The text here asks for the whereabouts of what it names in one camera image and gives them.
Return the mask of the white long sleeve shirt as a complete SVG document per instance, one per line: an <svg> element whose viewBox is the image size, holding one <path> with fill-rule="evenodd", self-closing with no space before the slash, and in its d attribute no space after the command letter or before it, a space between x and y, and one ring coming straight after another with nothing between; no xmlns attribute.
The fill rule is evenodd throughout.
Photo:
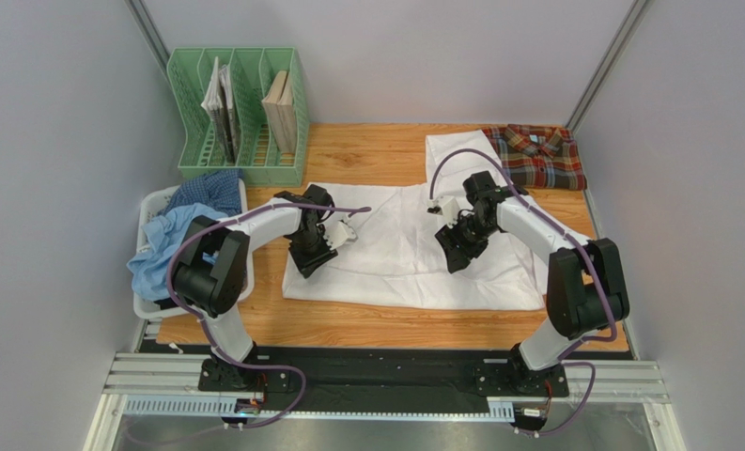
<svg viewBox="0 0 745 451"><path fill-rule="evenodd" d="M321 182L339 207L370 207L348 219L356 241L304 278L286 265L288 299L439 310L534 311L545 307L546 265L510 233L495 233L462 271L447 270L435 238L444 224L428 213L429 184L353 185Z"/></svg>

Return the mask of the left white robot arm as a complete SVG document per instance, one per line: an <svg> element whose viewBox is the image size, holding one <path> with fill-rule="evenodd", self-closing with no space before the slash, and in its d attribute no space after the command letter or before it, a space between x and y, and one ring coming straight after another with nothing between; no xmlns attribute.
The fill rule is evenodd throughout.
<svg viewBox="0 0 745 451"><path fill-rule="evenodd" d="M337 210L329 192L318 185L303 194L283 191L266 204L238 216L192 220L171 257L165 282L170 298L198 320L210 345L201 369L202 391L262 391L271 373L293 374L287 365L263 365L246 331L237 303L249 291L252 253L279 238L288 240L296 271L310 277L337 257L325 217Z"/></svg>

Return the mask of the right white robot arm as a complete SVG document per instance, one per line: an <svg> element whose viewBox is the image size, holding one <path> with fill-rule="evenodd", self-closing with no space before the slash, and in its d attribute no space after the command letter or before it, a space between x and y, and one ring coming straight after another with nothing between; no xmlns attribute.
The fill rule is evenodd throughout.
<svg viewBox="0 0 745 451"><path fill-rule="evenodd" d="M450 273L480 257L496 232L510 233L547 266L546 319L510 351L505 379L519 394L551 384L561 363L587 341L602 340L630 312L619 249L610 239L592 240L562 225L518 185L499 186L478 172L463 182L468 209L453 196L433 197L428 212L445 224L435 237Z"/></svg>

